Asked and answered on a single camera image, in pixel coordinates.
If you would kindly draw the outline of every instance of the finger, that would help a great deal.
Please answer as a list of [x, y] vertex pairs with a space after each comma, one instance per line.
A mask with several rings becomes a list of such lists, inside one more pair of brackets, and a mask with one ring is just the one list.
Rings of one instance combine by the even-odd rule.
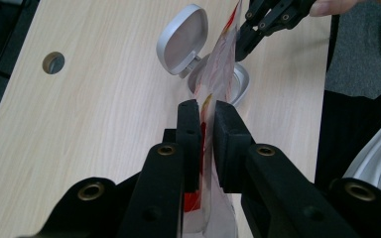
[[311, 8], [311, 17], [342, 14], [351, 9], [358, 0], [317, 0]]

